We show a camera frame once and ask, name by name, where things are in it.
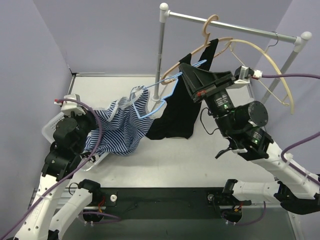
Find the blue white striped tank top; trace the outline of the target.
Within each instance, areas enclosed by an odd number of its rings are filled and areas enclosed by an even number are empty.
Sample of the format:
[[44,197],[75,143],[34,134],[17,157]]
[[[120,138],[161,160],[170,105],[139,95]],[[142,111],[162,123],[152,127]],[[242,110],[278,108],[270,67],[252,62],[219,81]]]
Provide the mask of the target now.
[[113,101],[107,108],[96,108],[102,136],[96,154],[111,153],[119,156],[132,154],[140,140],[148,133],[154,119],[150,116],[150,92],[144,86],[134,87],[129,96]]

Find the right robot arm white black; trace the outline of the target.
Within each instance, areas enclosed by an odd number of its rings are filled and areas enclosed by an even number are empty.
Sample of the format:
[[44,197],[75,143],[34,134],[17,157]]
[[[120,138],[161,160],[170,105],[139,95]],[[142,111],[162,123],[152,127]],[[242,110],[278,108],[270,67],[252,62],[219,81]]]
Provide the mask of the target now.
[[268,112],[259,101],[235,106],[227,92],[251,78],[259,79],[261,71],[241,66],[235,72],[211,72],[187,63],[179,71],[191,99],[205,101],[221,135],[231,151],[248,162],[271,173],[272,182],[244,182],[229,179],[221,197],[227,204],[248,202],[280,204],[285,210],[307,215],[320,209],[320,177],[299,165],[281,149],[264,130]]

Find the light blue wire hanger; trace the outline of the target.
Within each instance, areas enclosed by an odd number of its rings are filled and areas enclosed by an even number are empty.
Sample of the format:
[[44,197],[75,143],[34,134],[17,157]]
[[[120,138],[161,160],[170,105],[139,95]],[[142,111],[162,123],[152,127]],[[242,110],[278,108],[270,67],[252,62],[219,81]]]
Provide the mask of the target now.
[[173,95],[174,90],[175,90],[175,88],[176,88],[176,86],[178,84],[179,77],[182,74],[183,73],[180,71],[177,74],[173,75],[171,78],[165,78],[164,80],[161,80],[161,81],[159,81],[157,83],[154,83],[154,84],[149,85],[149,86],[145,86],[144,89],[149,89],[151,87],[158,87],[160,85],[160,83],[163,83],[163,82],[165,82],[167,80],[173,80],[173,82],[174,82],[174,86],[172,87],[171,92],[168,95],[164,96],[164,93],[166,92],[166,88],[167,88],[165,86],[165,87],[163,87],[162,92],[159,94],[159,98],[155,98],[154,96],[152,97],[152,101],[154,102],[154,104],[153,104],[153,107],[151,108],[151,111],[149,111],[147,114],[140,115],[140,113],[139,113],[139,111],[138,111],[138,109],[136,107],[136,104],[133,103],[132,105],[133,105],[133,108],[135,110],[135,113],[136,113],[137,117],[139,119],[145,119],[147,117],[150,117],[151,115],[154,115],[156,112],[158,112],[163,107],[163,105],[166,103],[166,99]]

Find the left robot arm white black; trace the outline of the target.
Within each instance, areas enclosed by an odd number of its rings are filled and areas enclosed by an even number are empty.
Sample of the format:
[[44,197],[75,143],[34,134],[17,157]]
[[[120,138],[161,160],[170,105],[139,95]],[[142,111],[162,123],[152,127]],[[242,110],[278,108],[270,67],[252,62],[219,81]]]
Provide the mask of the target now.
[[35,198],[18,221],[21,227],[15,240],[60,240],[84,207],[95,206],[102,199],[100,184],[85,179],[71,199],[55,212],[73,175],[86,163],[81,154],[88,134],[102,128],[98,115],[91,108],[63,110],[57,119]]

